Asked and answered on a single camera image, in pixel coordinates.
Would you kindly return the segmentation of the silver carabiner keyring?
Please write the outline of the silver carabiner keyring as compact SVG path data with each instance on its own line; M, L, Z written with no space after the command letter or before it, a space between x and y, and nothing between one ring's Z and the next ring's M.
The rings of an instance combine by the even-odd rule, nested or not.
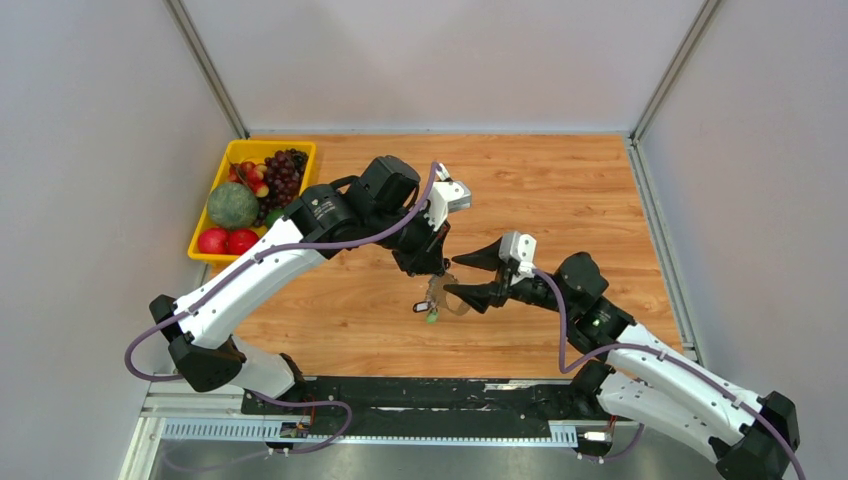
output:
M424 299L425 311L430 317L435 319L443 312L463 316L471 310L471 307L465 301L446 290L446 286L457 285L458 283L458 279L451 273L430 277Z

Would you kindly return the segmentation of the black key tag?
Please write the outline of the black key tag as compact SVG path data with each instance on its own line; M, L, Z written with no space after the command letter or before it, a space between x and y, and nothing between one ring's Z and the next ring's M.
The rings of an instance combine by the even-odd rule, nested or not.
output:
M415 313L426 312L426 311L429 311L429 310L430 310L430 303L427 302L427 301L418 302L418 303L413 305L413 311Z

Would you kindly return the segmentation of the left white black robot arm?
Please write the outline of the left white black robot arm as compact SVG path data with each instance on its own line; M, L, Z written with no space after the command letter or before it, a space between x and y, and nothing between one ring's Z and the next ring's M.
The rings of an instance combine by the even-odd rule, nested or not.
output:
M297 412L306 388L291 360L236 338L254 310L298 276L343 250L376 244L409 276L445 274L448 216L471 204L471 191L440 163L423 183L394 156L360 175L308 187L248 251L207 284L151 304L178 371L196 392L235 385L267 396L280 413Z

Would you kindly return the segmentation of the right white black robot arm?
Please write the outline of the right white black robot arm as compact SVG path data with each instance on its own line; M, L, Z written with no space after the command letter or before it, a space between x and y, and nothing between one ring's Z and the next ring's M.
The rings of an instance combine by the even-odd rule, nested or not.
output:
M511 232L493 244L454 257L456 264L495 274L487 284L446 291L484 313L509 300L555 311L558 358L573 374L571 403L584 417L604 410L656 430L701 454L725 479L780 479L805 473L794 402L773 391L760 395L707 370L665 344L604 295L609 283L587 252L568 256L553 273L534 263L535 239Z

